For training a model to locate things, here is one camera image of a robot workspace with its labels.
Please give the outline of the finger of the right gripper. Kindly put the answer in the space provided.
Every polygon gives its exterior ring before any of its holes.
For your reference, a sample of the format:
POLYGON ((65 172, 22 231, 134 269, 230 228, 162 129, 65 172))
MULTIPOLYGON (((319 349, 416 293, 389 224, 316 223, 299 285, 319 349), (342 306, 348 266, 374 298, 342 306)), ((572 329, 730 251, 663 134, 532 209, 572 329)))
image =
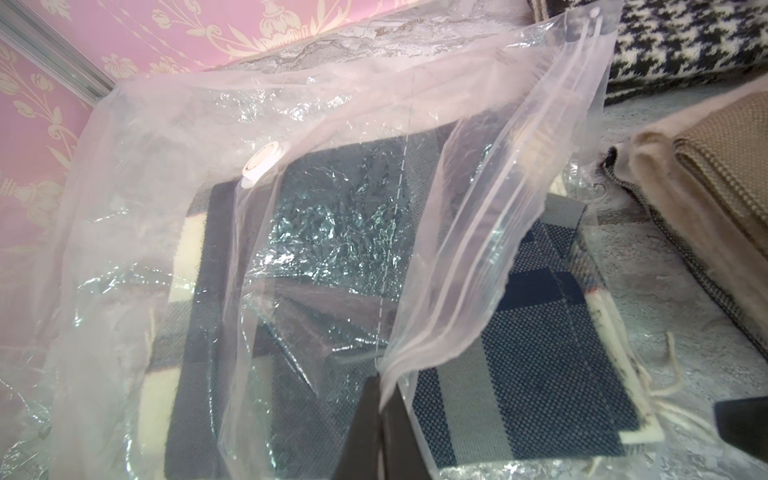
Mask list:
POLYGON ((716 402, 714 417, 725 443, 764 463, 768 461, 766 396, 716 402))

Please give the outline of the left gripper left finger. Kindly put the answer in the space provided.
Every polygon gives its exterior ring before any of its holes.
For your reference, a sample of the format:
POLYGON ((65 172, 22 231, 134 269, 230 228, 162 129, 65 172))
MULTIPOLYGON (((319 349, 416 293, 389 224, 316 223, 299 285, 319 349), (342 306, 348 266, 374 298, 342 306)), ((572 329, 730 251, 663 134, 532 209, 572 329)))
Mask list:
POLYGON ((366 379, 348 430, 333 480, 376 480, 379 477, 382 428, 380 379, 366 379))

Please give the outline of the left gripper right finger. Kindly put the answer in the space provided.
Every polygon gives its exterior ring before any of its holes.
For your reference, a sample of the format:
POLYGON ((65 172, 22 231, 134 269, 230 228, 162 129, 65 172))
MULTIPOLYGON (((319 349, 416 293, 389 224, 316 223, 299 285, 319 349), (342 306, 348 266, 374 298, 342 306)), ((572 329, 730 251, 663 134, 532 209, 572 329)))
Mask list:
POLYGON ((381 413, 381 428, 381 478, 431 479, 399 387, 395 388, 381 413))

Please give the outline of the navy grey checked scarf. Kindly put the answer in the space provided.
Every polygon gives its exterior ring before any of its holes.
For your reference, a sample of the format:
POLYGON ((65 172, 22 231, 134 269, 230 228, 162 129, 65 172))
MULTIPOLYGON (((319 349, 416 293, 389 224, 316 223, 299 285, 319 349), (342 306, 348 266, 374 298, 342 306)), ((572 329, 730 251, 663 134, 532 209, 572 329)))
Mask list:
MULTIPOLYGON (((139 404, 149 479, 227 479, 241 426, 255 475, 327 479, 377 373, 415 241, 443 240, 504 121, 341 144, 281 162, 268 147, 186 213, 172 294, 139 404)), ((582 203, 549 195, 480 336, 418 371, 410 402, 438 469, 623 457, 663 438, 617 345, 583 249, 582 203)))

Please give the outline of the black white houndstooth scarf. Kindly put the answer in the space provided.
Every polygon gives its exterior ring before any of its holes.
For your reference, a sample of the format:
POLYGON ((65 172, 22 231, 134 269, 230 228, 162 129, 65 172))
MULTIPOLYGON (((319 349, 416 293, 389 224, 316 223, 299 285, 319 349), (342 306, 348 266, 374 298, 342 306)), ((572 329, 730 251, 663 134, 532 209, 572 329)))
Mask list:
POLYGON ((620 10, 605 103, 767 70, 765 1, 608 1, 620 10))

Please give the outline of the clear plastic vacuum bag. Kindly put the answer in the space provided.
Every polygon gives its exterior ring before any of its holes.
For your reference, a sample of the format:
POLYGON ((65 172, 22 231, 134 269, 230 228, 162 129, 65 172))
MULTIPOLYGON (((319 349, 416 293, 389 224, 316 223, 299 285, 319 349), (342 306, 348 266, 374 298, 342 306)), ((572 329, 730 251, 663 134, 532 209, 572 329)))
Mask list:
POLYGON ((5 479, 329 479, 372 400, 406 478, 625 457, 664 431, 562 170, 619 1, 433 53, 119 85, 59 180, 1 181, 5 479))

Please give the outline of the grey black checked scarf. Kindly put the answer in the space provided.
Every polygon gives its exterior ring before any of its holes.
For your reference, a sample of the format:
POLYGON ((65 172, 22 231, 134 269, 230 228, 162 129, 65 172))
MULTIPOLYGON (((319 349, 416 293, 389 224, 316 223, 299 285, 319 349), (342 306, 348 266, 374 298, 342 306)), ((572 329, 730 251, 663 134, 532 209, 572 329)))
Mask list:
POLYGON ((608 149, 605 159, 600 163, 603 174, 643 207, 653 224, 678 252, 687 270, 699 286, 725 313, 736 328, 746 336, 759 354, 764 359, 767 359, 767 338, 759 332, 757 324, 737 305, 734 298, 726 290, 708 276, 705 264, 695 255, 687 243, 673 231, 670 225, 663 219, 661 213, 649 203, 640 187, 633 181, 620 178, 618 166, 622 147, 623 145, 619 144, 608 149))

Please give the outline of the cream fuzzy scarf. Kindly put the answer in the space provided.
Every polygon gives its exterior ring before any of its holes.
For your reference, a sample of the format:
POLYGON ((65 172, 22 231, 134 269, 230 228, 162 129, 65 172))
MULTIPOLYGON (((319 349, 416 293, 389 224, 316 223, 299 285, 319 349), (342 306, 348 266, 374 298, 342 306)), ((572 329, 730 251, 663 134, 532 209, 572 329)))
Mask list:
POLYGON ((704 187, 675 157, 674 139, 708 115, 752 93, 767 94, 758 77, 642 127, 621 148, 618 172, 637 184, 705 264, 706 273, 726 290, 767 338, 767 248, 749 240, 716 205, 704 187))

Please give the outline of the beige plaid scarf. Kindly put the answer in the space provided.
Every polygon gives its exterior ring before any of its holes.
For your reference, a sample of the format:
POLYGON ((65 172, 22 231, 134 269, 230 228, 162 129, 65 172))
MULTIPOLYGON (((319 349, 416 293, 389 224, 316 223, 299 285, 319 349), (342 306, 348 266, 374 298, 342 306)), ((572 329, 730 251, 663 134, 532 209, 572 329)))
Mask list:
POLYGON ((767 248, 767 94, 752 93, 678 135, 676 160, 726 217, 767 248))

